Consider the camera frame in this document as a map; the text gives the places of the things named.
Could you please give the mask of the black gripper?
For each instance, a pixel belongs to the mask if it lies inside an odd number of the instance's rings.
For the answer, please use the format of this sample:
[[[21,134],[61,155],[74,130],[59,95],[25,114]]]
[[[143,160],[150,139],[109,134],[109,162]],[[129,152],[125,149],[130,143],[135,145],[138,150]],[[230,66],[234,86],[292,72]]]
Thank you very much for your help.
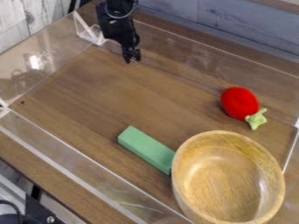
[[[142,60],[139,36],[133,19],[137,3],[138,0],[106,0],[95,7],[105,38],[115,40],[122,45],[127,64]]]

